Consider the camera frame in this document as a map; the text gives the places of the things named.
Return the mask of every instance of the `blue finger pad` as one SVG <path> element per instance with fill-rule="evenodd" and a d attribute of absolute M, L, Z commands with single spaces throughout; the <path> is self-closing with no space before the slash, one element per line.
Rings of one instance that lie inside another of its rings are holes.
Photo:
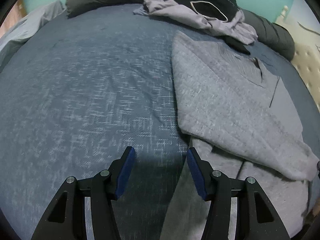
<path fill-rule="evenodd" d="M 134 164 L 135 157 L 136 157 L 135 150 L 132 147 L 126 160 L 124 161 L 122 169 L 119 172 L 119 176 L 117 178 L 117 187 L 115 191 L 115 195 L 117 199 L 120 198 L 120 196 L 124 193 L 124 189 L 125 189 L 125 186 L 127 185 L 127 182 Z"/>
<path fill-rule="evenodd" d="M 190 149 L 187 151 L 187 163 L 193 178 L 193 182 L 196 185 L 198 195 L 205 200 L 207 198 L 207 192 L 205 190 L 204 177 L 202 176 L 196 159 L 194 158 Z"/>

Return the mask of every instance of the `wooden furniture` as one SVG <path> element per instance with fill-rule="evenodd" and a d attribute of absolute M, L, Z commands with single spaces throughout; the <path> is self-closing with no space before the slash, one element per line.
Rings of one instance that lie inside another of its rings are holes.
<path fill-rule="evenodd" d="M 18 0 L 14 4 L 14 6 L 12 7 L 9 14 L 5 18 L 3 24 L 0 27 L 0 37 L 2 37 L 2 35 L 5 34 L 7 30 L 9 30 L 26 15 L 26 10 L 23 6 L 23 0 Z"/>

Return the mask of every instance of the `bed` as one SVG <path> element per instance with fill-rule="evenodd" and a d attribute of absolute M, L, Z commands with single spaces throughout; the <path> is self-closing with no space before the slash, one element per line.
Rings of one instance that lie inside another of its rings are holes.
<path fill-rule="evenodd" d="M 66 177 L 93 176 L 126 146 L 135 147 L 137 161 L 113 205 L 120 235 L 159 239 L 189 142 L 176 120 L 172 39 L 178 30 L 198 41 L 218 39 L 134 15 L 139 7 L 102 7 L 71 19 L 62 13 L 0 73 L 0 208 L 22 240 Z M 260 42 L 247 49 L 283 79 L 303 140 L 320 157 L 320 115 L 296 69 Z M 86 223 L 91 240 L 89 216 Z"/>

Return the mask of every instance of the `clothing pile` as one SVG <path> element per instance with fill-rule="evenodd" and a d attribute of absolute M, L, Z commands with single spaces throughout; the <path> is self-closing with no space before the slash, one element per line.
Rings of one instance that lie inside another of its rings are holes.
<path fill-rule="evenodd" d="M 258 38 L 255 29 L 244 23 L 236 0 L 144 0 L 135 14 L 166 16 L 180 23 L 220 36 L 233 49 L 250 54 L 244 47 Z"/>

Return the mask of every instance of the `tufted headboard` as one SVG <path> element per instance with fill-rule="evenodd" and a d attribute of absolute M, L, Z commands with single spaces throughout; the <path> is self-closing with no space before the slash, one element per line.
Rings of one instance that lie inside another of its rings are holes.
<path fill-rule="evenodd" d="M 276 23 L 288 30 L 294 40 L 295 54 L 291 61 L 320 111 L 320 34 L 298 22 L 289 24 L 284 18 L 285 6 Z"/>

